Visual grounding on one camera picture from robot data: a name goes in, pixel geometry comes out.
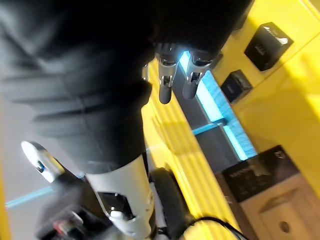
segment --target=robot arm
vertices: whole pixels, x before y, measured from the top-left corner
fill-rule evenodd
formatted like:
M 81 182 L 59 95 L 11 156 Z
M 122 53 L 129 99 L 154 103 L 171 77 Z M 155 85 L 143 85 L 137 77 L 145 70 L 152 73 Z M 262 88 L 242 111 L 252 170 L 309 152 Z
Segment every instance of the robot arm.
M 142 69 L 158 43 L 178 43 L 192 52 L 183 95 L 194 97 L 249 3 L 2 2 L 2 94 L 35 110 L 35 131 L 56 139 L 86 173 L 114 225 L 134 238 L 148 238 L 154 201 L 143 159 L 141 107 L 151 86 L 142 80 Z M 164 104 L 180 54 L 166 50 L 157 55 Z
M 66 239 L 72 235 L 75 240 L 92 239 L 90 237 L 100 235 L 110 226 L 105 220 L 106 216 L 122 233 L 134 239 L 145 239 L 157 233 L 154 197 L 142 156 L 111 172 L 87 174 L 84 181 L 64 168 L 40 144 L 23 141 L 21 147 L 26 158 L 60 198 L 44 211 L 41 227 L 37 231 L 39 239 L 48 239 L 53 228 Z M 68 195 L 75 195 L 79 191 L 83 194 L 68 200 Z M 62 216 L 60 212 L 63 209 L 66 212 Z M 89 212 L 84 219 L 90 216 L 94 225 L 100 224 L 102 227 L 95 231 L 86 223 L 88 220 L 81 219 L 83 212 Z M 73 215 L 77 216 L 77 221 L 74 221 Z

